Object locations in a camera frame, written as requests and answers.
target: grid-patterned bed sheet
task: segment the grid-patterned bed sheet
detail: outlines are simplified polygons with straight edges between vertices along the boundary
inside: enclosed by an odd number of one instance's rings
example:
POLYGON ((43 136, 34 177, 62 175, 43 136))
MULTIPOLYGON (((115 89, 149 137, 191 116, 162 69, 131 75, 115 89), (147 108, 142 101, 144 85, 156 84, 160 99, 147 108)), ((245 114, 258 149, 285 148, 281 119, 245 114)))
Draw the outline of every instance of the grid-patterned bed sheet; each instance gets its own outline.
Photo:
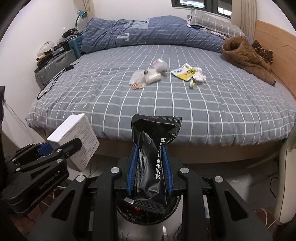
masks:
POLYGON ((86 113, 98 138, 130 141, 134 114, 169 115, 182 117, 175 143, 247 145, 284 139, 295 124, 296 102, 285 87, 270 86, 220 53, 138 45, 85 54, 76 62, 32 104, 30 127, 54 130, 71 114, 86 113), (151 68, 158 58, 169 65, 161 81, 130 89, 133 72, 151 68), (170 74, 185 62, 202 68, 206 83, 189 89, 170 74))

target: black cable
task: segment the black cable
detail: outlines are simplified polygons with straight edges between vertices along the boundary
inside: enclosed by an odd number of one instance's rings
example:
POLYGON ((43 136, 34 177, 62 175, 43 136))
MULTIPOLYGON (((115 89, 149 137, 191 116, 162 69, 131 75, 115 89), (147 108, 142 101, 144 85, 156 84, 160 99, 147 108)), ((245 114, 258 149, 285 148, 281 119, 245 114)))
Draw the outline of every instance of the black cable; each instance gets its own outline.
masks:
POLYGON ((270 192, 272 193, 272 195, 276 198, 276 195, 275 195, 274 192, 271 190, 271 182, 272 182, 272 180, 273 180, 274 178, 276 178, 276 179, 278 180, 277 177, 273 177, 273 178, 270 179, 269 190, 270 190, 270 192))
POLYGON ((71 70, 74 68, 75 65, 77 65, 79 62, 77 62, 76 64, 70 64, 68 67, 64 68, 55 78, 51 79, 45 86, 44 88, 39 92, 39 94, 37 95, 37 100, 40 100, 43 96, 45 96, 53 87, 54 85, 56 84, 57 80, 59 77, 61 77, 63 75, 63 73, 71 70), (49 83, 52 83, 52 85, 41 95, 41 92, 45 89, 45 87, 49 84, 49 83))

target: window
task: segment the window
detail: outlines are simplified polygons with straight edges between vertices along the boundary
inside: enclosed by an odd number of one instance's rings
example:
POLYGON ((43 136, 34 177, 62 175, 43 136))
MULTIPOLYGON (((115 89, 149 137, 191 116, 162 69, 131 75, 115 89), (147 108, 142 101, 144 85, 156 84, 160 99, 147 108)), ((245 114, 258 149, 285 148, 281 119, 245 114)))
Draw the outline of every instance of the window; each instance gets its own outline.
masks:
POLYGON ((232 0, 172 0, 172 6, 196 8, 231 18, 232 0))

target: blue gripper pad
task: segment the blue gripper pad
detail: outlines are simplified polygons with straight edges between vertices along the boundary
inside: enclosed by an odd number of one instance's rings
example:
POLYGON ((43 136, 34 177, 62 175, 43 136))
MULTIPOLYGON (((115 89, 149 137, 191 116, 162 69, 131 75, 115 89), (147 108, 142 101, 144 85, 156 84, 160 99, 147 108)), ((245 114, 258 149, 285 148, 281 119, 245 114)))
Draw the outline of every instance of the blue gripper pad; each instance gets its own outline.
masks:
POLYGON ((47 156, 49 154, 51 154, 53 151, 53 148, 51 147, 51 145, 47 142, 44 143, 38 150, 38 154, 41 156, 47 156))
POLYGON ((139 148, 136 146, 133 152, 133 158, 131 160, 130 169, 128 171, 128 183, 126 187, 128 195, 131 195, 131 191, 133 190, 133 185, 135 183, 138 158, 139 158, 139 148))
POLYGON ((168 162, 168 156, 165 150, 165 146, 161 146, 161 154, 162 154, 162 161, 163 161, 163 173, 165 177, 165 185, 168 191, 169 195, 173 194, 173 180, 172 180, 172 174, 170 171, 170 165, 168 162))

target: teal storage basket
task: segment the teal storage basket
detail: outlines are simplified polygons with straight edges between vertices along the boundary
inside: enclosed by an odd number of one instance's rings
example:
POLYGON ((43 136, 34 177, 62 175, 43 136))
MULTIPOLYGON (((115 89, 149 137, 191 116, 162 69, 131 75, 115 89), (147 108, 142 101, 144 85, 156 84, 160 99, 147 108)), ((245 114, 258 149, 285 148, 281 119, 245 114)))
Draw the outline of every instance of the teal storage basket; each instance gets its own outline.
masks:
POLYGON ((81 46, 82 46, 82 35, 74 37, 68 41, 68 46, 70 49, 74 50, 76 59, 82 56, 81 46))

